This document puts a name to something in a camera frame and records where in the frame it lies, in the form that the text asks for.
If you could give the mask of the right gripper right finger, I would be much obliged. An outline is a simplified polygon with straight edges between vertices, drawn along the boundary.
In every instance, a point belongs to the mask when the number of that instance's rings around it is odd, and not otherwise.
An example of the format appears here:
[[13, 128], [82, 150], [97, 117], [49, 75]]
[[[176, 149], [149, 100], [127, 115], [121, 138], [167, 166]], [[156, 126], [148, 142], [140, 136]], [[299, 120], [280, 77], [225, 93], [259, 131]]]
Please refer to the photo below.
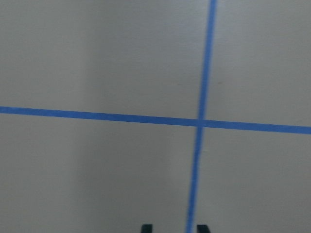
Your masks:
[[196, 226], [196, 232], [197, 233], [209, 233], [209, 227], [208, 225], [198, 224]]

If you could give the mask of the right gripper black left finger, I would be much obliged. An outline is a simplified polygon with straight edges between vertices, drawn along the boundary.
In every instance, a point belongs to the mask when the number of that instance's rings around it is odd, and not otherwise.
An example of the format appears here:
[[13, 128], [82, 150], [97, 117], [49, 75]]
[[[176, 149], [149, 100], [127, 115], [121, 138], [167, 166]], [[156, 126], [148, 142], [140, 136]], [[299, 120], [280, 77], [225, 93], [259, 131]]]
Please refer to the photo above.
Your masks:
[[152, 224], [143, 224], [141, 226], [141, 233], [152, 233], [153, 225]]

